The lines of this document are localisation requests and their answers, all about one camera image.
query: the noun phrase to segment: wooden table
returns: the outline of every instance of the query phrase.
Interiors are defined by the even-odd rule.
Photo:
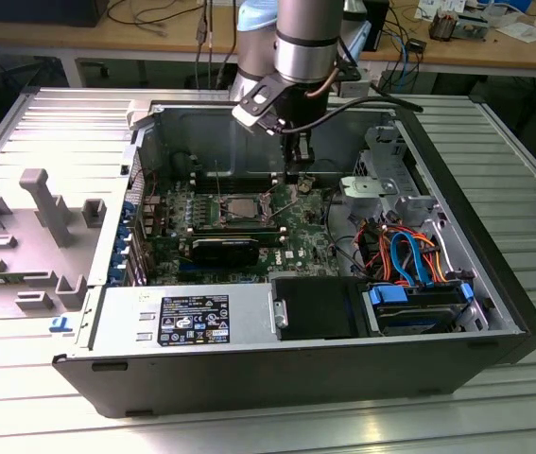
[[[167,0],[133,2],[135,10],[141,10],[163,6]],[[427,42],[422,72],[536,76],[536,43],[524,44],[495,30],[489,31],[485,43],[432,41],[427,33],[428,22],[413,22],[412,6],[416,3],[417,0],[392,1],[401,24],[410,35]],[[146,13],[144,18],[153,20],[196,6],[196,0],[178,0],[168,9]],[[536,14],[536,5],[529,12]],[[132,20],[127,2],[116,7],[112,15],[125,22]],[[81,87],[84,80],[78,59],[192,61],[197,48],[199,17],[200,10],[195,10],[164,22],[165,37],[136,26],[117,24],[105,16],[95,28],[0,24],[0,54],[57,57],[70,86]],[[231,8],[215,8],[214,18],[214,61],[223,61],[233,40]],[[205,45],[202,61],[207,60],[207,52],[208,45]],[[384,37],[379,49],[363,53],[361,60],[374,75],[380,75],[395,64],[398,57],[390,39]]]
[[[429,38],[429,22],[414,19],[417,0],[390,1],[400,24],[408,31],[409,36],[427,43],[424,61],[421,63],[422,72],[536,76],[536,42],[526,44],[495,29],[489,30],[485,42],[434,41]],[[536,2],[532,3],[528,14],[536,16]],[[395,22],[391,12],[388,19]],[[534,19],[535,17],[524,16],[523,22],[530,24]],[[396,26],[388,26],[397,32]],[[384,36],[376,52],[362,54],[361,60],[369,62],[368,67],[373,73],[391,69],[391,63],[399,59],[400,54],[392,41]]]

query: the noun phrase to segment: workbench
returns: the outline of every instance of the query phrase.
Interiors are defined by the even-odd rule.
[[[421,72],[536,77],[536,42],[525,44],[494,30],[489,31],[486,42],[432,41],[428,37],[429,23],[413,19],[415,8],[411,6],[416,4],[417,0],[392,1],[402,26],[410,32],[410,36],[427,42]],[[161,0],[134,0],[135,10],[162,5],[164,2]],[[147,13],[144,18],[165,17],[196,5],[196,0],[179,0],[168,9]],[[528,12],[536,14],[536,4]],[[132,20],[127,4],[116,7],[112,15],[125,22]],[[136,26],[117,24],[105,16],[95,28],[0,24],[0,54],[59,58],[69,85],[82,87],[84,77],[80,73],[78,59],[193,61],[197,50],[199,16],[200,10],[195,10],[166,21],[166,37]],[[214,9],[214,30],[213,60],[221,62],[233,40],[231,8]],[[208,45],[205,45],[201,61],[207,61],[207,52]],[[399,52],[385,36],[376,52],[364,52],[361,56],[363,65],[373,77],[391,69],[398,58]],[[236,62],[235,55],[231,61]]]
[[[82,154],[107,165],[130,142],[130,102],[168,94],[21,95],[0,125],[0,162],[57,152],[70,153],[72,166],[89,164]],[[424,107],[419,121],[536,306],[536,161],[484,104],[465,96],[406,99]],[[92,175],[79,173],[71,173],[73,191],[97,190]],[[536,351],[482,372],[452,395],[108,419],[52,368],[76,329],[51,334],[50,320],[0,320],[0,452],[536,452]]]

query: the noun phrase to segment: power connector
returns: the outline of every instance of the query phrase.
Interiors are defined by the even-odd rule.
[[[415,54],[423,54],[427,43],[425,41],[417,40],[415,38],[410,38],[406,42],[406,50],[408,52],[414,52]]]
[[[203,45],[207,41],[208,25],[207,19],[204,16],[200,16],[199,26],[196,29],[196,42],[199,45]]]

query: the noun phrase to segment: motherboard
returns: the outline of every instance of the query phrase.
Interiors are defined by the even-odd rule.
[[[312,184],[301,180],[276,183],[262,192],[225,193],[177,182],[146,197],[148,283],[337,276],[337,258],[324,226],[328,190]]]

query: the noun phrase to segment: warning label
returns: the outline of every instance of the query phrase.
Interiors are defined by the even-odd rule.
[[[157,339],[162,346],[230,342],[228,295],[163,298]]]

